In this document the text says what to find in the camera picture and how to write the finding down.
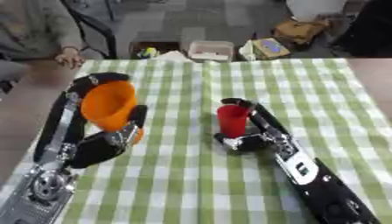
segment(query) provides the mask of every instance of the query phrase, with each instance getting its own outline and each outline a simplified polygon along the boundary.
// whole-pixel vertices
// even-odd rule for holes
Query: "green checkered tablecloth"
[[[270,157],[228,155],[213,140],[220,99],[232,96],[270,109],[392,223],[392,129],[344,59],[88,61],[79,76],[107,71],[129,74],[148,105],[145,137],[79,171],[77,192],[56,223],[316,223]],[[32,164],[31,151],[2,201]]]

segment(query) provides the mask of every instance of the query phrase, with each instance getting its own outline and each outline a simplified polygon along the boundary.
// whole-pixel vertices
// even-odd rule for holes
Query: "black chair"
[[[116,36],[113,33],[113,31],[107,25],[105,25],[103,22],[99,21],[98,19],[78,12],[76,9],[74,9],[73,7],[71,7],[69,5],[67,0],[60,0],[60,1],[66,7],[69,14],[71,14],[71,16],[73,17],[73,19],[75,20],[76,24],[79,27],[80,36],[81,36],[83,42],[85,43],[85,47],[82,50],[90,48],[90,49],[98,52],[99,54],[101,54],[104,59],[107,59],[107,60],[117,59]],[[91,45],[88,44],[87,38],[86,38],[86,32],[85,32],[82,25],[86,25],[86,26],[92,28],[93,30],[97,31],[105,38],[105,42],[106,42],[107,49],[108,49],[107,52],[103,52],[101,50],[95,49]]]

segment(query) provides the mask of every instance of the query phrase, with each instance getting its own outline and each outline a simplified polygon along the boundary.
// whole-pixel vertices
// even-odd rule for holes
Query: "floor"
[[[178,41],[187,49],[193,40],[226,40],[241,46],[254,32],[259,38],[290,17],[283,0],[112,0],[115,22],[109,20],[104,0],[83,0],[84,13],[108,24],[118,41],[121,58],[129,57],[132,41]],[[88,42],[102,48],[102,38],[91,33]],[[323,37],[295,58],[330,58]]]

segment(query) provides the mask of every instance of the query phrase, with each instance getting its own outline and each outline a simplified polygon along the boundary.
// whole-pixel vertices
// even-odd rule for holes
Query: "red cup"
[[[243,136],[247,118],[247,108],[237,105],[225,105],[218,108],[220,133],[231,138]]]

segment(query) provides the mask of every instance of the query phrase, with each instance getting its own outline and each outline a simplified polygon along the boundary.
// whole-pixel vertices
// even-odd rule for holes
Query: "box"
[[[193,41],[188,56],[195,61],[232,61],[235,45],[227,41]]]

